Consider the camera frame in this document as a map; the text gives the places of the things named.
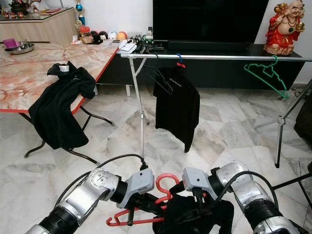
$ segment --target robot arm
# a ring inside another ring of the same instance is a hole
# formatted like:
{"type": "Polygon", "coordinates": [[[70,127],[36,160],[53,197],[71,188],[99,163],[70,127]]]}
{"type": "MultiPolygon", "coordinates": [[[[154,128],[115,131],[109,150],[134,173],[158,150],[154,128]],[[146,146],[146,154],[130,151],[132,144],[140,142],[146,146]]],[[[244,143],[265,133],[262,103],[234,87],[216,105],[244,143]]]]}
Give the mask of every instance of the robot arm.
{"type": "Polygon", "coordinates": [[[156,198],[143,195],[153,188],[154,175],[151,169],[134,173],[123,182],[119,176],[103,168],[96,168],[56,205],[48,217],[39,225],[33,226],[26,234],[72,234],[82,225],[100,200],[110,199],[116,202],[119,208],[140,207],[142,210],[162,215],[162,209],[153,206],[156,198]]]}
{"type": "MultiPolygon", "coordinates": [[[[179,186],[193,191],[199,208],[203,207],[203,191],[215,201],[219,199],[228,182],[238,173],[248,171],[238,162],[207,175],[200,169],[185,168],[183,183],[179,186]]],[[[100,200],[111,200],[118,208],[130,210],[128,225],[133,223],[134,208],[163,216],[163,210],[155,204],[156,197],[148,194],[154,188],[154,175],[150,169],[134,173],[123,182],[117,175],[105,169],[94,169],[87,178],[76,186],[39,225],[26,234],[72,234],[95,209],[100,200]]],[[[254,234],[299,234],[292,223],[283,217],[265,190],[253,181],[251,175],[241,175],[228,189],[249,221],[254,234]]]]}
{"type": "MultiPolygon", "coordinates": [[[[199,169],[185,168],[182,178],[185,190],[193,191],[194,188],[201,188],[208,192],[213,200],[216,200],[227,183],[243,171],[248,171],[248,168],[240,162],[234,162],[221,169],[214,169],[211,176],[199,169]]],[[[234,193],[254,234],[299,234],[251,175],[245,174],[238,177],[231,184],[228,192],[234,193]]]]}

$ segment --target green plastic hanger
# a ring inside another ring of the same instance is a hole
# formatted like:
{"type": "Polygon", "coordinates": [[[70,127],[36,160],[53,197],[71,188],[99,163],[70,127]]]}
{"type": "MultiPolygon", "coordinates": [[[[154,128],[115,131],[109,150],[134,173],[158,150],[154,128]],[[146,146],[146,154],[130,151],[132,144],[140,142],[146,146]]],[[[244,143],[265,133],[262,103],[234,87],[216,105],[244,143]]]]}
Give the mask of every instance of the green plastic hanger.
{"type": "Polygon", "coordinates": [[[288,99],[289,96],[288,96],[288,93],[286,92],[286,86],[283,82],[282,79],[279,78],[279,75],[278,73],[276,73],[273,69],[273,66],[277,64],[278,62],[278,58],[276,55],[273,55],[273,57],[275,57],[275,62],[270,64],[269,66],[265,66],[265,65],[262,65],[262,64],[255,64],[255,63],[251,63],[249,65],[245,65],[244,66],[244,69],[249,72],[250,74],[254,75],[255,77],[257,77],[258,79],[260,79],[261,81],[263,81],[264,83],[266,83],[268,86],[270,86],[272,89],[274,89],[276,92],[278,92],[283,98],[286,98],[288,99]],[[263,70],[262,70],[262,73],[264,73],[265,75],[267,75],[268,77],[270,78],[273,78],[273,76],[275,75],[278,79],[278,81],[280,81],[284,87],[284,91],[283,92],[280,92],[279,90],[275,89],[272,85],[270,85],[268,82],[266,82],[264,79],[262,79],[261,77],[259,77],[258,75],[256,75],[255,73],[253,73],[251,70],[250,70],[250,67],[253,67],[253,66],[256,66],[256,67],[263,67],[263,70]],[[269,74],[266,72],[266,69],[270,69],[270,71],[272,72],[272,74],[269,74]]]}

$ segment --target pink bowl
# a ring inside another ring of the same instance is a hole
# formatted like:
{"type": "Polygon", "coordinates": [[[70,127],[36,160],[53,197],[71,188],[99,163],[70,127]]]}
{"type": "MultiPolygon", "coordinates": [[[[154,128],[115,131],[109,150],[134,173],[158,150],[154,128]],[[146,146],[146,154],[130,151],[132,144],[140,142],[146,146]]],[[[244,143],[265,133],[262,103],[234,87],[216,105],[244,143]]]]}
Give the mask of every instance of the pink bowl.
{"type": "Polygon", "coordinates": [[[5,47],[8,49],[17,46],[14,38],[3,40],[3,43],[4,43],[5,47]]]}

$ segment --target white wall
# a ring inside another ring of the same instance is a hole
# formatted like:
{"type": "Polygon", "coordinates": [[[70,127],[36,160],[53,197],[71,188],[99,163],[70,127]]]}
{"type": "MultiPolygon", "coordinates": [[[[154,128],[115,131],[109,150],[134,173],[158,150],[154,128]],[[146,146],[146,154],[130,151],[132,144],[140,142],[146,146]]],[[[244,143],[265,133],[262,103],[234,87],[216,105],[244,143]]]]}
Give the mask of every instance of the white wall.
{"type": "MultiPolygon", "coordinates": [[[[75,0],[62,0],[65,7],[74,7],[75,0]]],[[[264,44],[268,30],[269,19],[274,16],[274,7],[281,2],[292,0],[270,0],[263,21],[259,28],[255,43],[264,44]]],[[[303,0],[306,5],[306,31],[295,42],[295,52],[303,57],[312,58],[312,0],[303,0]]],[[[60,7],[58,0],[46,0],[51,8],[60,7]]],[[[137,31],[145,34],[147,28],[153,25],[153,0],[81,0],[85,8],[86,25],[91,30],[137,31]]],[[[312,78],[312,62],[306,63],[295,83],[308,83],[312,78]]]]}
{"type": "MultiPolygon", "coordinates": [[[[62,0],[63,5],[76,5],[75,0],[62,0]]],[[[60,7],[58,0],[46,0],[50,7],[60,7]]],[[[145,34],[153,25],[153,0],[81,0],[86,25],[91,30],[137,31],[145,34]]]]}

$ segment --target black cabinet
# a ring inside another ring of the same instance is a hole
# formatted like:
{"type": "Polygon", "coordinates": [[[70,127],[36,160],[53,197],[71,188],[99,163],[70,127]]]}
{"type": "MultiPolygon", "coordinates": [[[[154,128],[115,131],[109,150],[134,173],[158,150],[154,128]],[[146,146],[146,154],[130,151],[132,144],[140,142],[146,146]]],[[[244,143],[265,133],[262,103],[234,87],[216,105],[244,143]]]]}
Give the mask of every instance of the black cabinet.
{"type": "MultiPolygon", "coordinates": [[[[158,54],[174,55],[224,55],[224,56],[272,56],[263,50],[264,45],[251,44],[245,52],[210,52],[210,51],[173,51],[167,50],[157,52],[158,54]]],[[[299,58],[296,53],[289,57],[299,58]]],[[[137,69],[142,62],[141,58],[134,59],[137,69]]],[[[178,59],[158,59],[158,67],[174,66],[178,59]]],[[[241,89],[270,89],[268,85],[244,70],[245,64],[261,63],[269,65],[272,61],[252,61],[252,60],[199,60],[185,59],[187,78],[195,87],[214,87],[214,88],[241,88],[241,89]]],[[[155,65],[156,59],[147,59],[147,65],[155,65]]],[[[304,62],[279,61],[274,66],[274,70],[284,81],[289,90],[297,78],[304,62]]],[[[268,83],[279,90],[283,90],[282,84],[276,78],[261,76],[268,83]]],[[[137,76],[139,85],[153,85],[154,81],[148,78],[142,71],[137,76]]],[[[115,55],[111,63],[105,69],[98,83],[106,84],[133,84],[132,74],[128,58],[121,58],[115,55]]]]}

